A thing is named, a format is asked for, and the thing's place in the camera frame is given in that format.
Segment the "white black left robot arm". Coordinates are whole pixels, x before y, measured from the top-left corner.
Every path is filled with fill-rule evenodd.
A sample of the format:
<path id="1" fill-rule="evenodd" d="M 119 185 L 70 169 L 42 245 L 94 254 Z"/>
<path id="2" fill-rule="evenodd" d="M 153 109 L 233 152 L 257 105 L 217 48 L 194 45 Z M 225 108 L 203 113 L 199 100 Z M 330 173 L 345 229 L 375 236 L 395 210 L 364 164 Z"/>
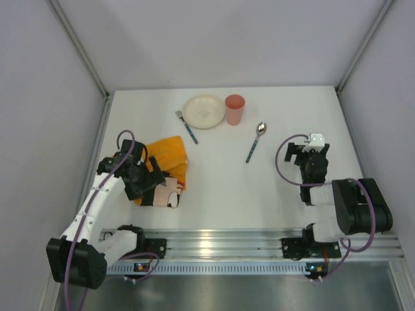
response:
<path id="1" fill-rule="evenodd" d="M 134 225 L 121 225 L 109 237 L 101 238 L 120 195 L 134 201 L 166 184 L 156 158 L 148 155 L 144 144 L 125 139 L 117 147 L 114 156 L 98 164 L 93 186 L 71 225 L 46 246 L 56 282 L 97 289 L 108 268 L 120 259 L 165 256 L 167 241 L 146 238 L 143 228 Z"/>

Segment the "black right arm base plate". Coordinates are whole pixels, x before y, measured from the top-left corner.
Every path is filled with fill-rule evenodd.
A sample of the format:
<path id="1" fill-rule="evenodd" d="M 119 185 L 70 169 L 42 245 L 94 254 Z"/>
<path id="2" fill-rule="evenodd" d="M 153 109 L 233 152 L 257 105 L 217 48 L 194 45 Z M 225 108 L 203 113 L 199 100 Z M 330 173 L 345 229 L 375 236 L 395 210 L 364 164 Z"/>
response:
<path id="1" fill-rule="evenodd" d="M 303 238 L 282 238 L 281 246 L 284 259 L 339 259 L 341 251 L 338 242 L 309 242 Z"/>

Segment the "right aluminium frame post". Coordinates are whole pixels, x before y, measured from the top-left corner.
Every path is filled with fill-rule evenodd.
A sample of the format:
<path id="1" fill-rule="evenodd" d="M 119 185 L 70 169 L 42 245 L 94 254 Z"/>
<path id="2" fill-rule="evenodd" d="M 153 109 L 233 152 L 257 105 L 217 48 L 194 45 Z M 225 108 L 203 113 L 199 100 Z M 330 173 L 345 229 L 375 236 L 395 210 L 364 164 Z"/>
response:
<path id="1" fill-rule="evenodd" d="M 389 15 L 390 11 L 393 9 L 393 6 L 396 4 L 396 0 L 386 0 L 383 1 L 382 6 L 380 7 L 378 13 L 370 23 L 368 30 L 365 32 L 360 44 L 357 47 L 357 50 L 353 54 L 351 62 L 348 64 L 340 82 L 335 87 L 335 92 L 337 96 L 340 96 L 347 86 L 350 78 L 353 76 L 355 70 L 357 69 L 359 63 L 361 62 L 364 54 L 369 49 L 371 42 L 375 38 L 375 35 L 378 33 L 379 29 L 382 27 L 383 22 L 386 17 Z"/>

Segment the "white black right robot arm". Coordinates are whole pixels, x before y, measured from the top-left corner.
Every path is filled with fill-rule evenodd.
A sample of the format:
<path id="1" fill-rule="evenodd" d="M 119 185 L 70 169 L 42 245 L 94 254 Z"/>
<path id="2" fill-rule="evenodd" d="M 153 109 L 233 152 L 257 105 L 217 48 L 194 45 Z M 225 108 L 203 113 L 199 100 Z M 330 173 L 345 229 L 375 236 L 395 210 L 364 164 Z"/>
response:
<path id="1" fill-rule="evenodd" d="M 314 143 L 310 137 L 305 138 L 304 144 L 295 144 L 291 139 L 283 144 L 287 146 L 284 160 L 300 169 L 301 180 L 295 185 L 300 189 L 301 201 L 310 207 L 334 209 L 331 218 L 307 225 L 300 238 L 284 238 L 285 258 L 321 258 L 325 252 L 338 258 L 346 237 L 358 233 L 369 235 L 367 243 L 359 248 L 364 251 L 375 234 L 392 229 L 392 213 L 373 178 L 327 181 L 329 144 Z"/>

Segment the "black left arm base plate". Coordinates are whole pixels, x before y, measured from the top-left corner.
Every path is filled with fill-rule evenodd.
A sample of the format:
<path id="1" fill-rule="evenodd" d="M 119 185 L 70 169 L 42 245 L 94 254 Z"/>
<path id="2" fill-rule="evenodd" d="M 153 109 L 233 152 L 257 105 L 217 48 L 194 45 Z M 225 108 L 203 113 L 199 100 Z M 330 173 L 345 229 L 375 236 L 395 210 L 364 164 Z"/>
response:
<path id="1" fill-rule="evenodd" d="M 165 254 L 167 251 L 167 240 L 164 238 L 145 238 L 142 240 L 138 247 L 132 252 L 135 254 L 142 254 L 142 253 L 152 253 L 151 255 L 142 255 L 141 258 L 144 259 L 154 259 L 154 254 L 160 259 L 165 258 Z"/>

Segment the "orange cartoon print cloth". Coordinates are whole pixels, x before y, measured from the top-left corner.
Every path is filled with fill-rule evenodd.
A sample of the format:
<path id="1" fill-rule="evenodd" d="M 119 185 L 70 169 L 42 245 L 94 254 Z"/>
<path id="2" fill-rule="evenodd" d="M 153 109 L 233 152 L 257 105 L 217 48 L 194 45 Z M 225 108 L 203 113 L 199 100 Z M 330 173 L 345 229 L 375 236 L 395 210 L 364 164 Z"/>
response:
<path id="1" fill-rule="evenodd" d="M 134 141 L 136 140 L 133 138 L 117 140 L 119 150 L 110 158 L 110 172 L 114 177 L 122 179 L 125 162 L 134 148 Z M 168 137 L 145 146 L 148 150 L 148 158 L 154 156 L 163 171 L 166 186 L 158 185 L 145 192 L 141 198 L 131 201 L 139 206 L 174 209 L 178 206 L 181 193 L 186 188 L 187 154 L 182 138 Z M 148 158 L 147 167 L 152 171 Z"/>

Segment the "pink plastic cup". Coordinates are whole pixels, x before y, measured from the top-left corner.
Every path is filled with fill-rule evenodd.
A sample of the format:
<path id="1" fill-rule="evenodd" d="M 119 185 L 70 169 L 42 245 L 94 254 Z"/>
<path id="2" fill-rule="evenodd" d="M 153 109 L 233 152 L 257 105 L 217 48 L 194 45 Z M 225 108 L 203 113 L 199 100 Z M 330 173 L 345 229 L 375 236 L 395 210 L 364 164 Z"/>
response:
<path id="1" fill-rule="evenodd" d="M 226 120 L 229 125 L 239 125 L 243 116 L 245 103 L 246 101 L 241 95 L 232 94 L 226 97 Z"/>

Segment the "aluminium mounting rail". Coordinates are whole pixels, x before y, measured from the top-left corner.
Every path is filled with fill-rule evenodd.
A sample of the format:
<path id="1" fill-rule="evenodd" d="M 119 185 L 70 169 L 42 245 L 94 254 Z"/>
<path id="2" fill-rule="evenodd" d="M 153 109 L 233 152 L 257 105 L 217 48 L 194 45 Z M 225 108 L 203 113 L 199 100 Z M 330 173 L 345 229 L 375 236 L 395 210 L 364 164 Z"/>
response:
<path id="1" fill-rule="evenodd" d="M 288 250 L 283 238 L 301 237 L 299 229 L 240 229 L 240 230 L 145 230 L 147 238 L 167 241 L 166 259 L 185 260 L 278 260 L 285 261 Z M 372 245 L 361 253 L 350 253 L 350 261 L 389 261 L 404 259 L 396 235 L 376 235 Z"/>

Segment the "cream round plate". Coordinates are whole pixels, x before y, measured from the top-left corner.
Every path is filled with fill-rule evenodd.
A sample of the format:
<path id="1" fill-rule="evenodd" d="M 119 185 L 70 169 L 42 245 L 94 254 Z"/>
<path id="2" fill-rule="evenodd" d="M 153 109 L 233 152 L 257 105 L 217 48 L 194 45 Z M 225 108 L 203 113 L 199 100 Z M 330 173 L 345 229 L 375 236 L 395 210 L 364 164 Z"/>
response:
<path id="1" fill-rule="evenodd" d="M 222 122 L 225 116 L 224 101 L 213 95 L 197 95 L 184 104 L 182 115 L 192 127 L 209 129 Z"/>

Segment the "left aluminium frame post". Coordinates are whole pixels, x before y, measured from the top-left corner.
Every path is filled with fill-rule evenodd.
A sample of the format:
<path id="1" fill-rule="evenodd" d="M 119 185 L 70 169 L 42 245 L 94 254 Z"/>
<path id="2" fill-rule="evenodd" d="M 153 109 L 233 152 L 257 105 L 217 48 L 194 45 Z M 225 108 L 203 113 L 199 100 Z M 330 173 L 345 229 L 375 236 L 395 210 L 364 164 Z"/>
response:
<path id="1" fill-rule="evenodd" d="M 93 65 L 87 51 L 85 50 L 81 40 L 79 39 L 77 33 L 75 32 L 69 18 L 67 17 L 66 13 L 64 12 L 61 4 L 57 0 L 46 0 L 46 3 L 50 6 L 53 14 L 56 16 L 59 24 L 62 26 L 64 32 L 66 33 L 69 41 L 71 42 L 75 52 L 78 54 L 81 62 L 83 63 L 84 67 L 86 68 L 87 72 L 89 73 L 90 77 L 94 81 L 97 89 L 99 90 L 100 94 L 104 98 L 109 97 L 109 91 L 104 86 L 101 78 L 98 75 L 98 72 Z"/>

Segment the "aluminium frame post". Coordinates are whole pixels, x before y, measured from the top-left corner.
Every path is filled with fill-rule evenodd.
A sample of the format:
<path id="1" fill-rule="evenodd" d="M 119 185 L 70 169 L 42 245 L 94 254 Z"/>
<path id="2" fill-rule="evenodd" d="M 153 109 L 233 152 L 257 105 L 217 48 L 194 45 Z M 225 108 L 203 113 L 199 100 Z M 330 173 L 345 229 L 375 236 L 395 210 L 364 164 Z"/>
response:
<path id="1" fill-rule="evenodd" d="M 66 13 L 64 12 L 61 4 L 57 0 L 46 0 L 46 3 L 50 6 L 53 14 L 56 16 L 59 24 L 62 26 L 64 32 L 66 33 L 69 41 L 71 42 L 75 52 L 78 54 L 81 62 L 83 63 L 84 67 L 86 68 L 87 72 L 89 73 L 90 77 L 94 81 L 97 89 L 99 90 L 100 94 L 104 98 L 109 97 L 109 91 L 104 86 L 101 78 L 98 75 L 98 72 L 93 65 L 87 51 L 85 50 L 81 40 L 79 39 L 77 33 L 75 32 L 69 18 L 67 17 Z"/>
<path id="2" fill-rule="evenodd" d="M 347 86 L 350 78 L 353 76 L 355 70 L 357 69 L 359 63 L 361 62 L 364 54 L 369 49 L 371 42 L 375 38 L 375 35 L 378 33 L 379 29 L 382 27 L 383 22 L 386 17 L 389 15 L 390 11 L 393 9 L 393 6 L 396 4 L 396 0 L 386 0 L 383 1 L 382 6 L 380 7 L 378 13 L 370 23 L 368 30 L 365 32 L 360 44 L 357 47 L 357 50 L 353 54 L 351 62 L 348 64 L 340 82 L 335 87 L 335 92 L 337 96 L 340 96 Z"/>

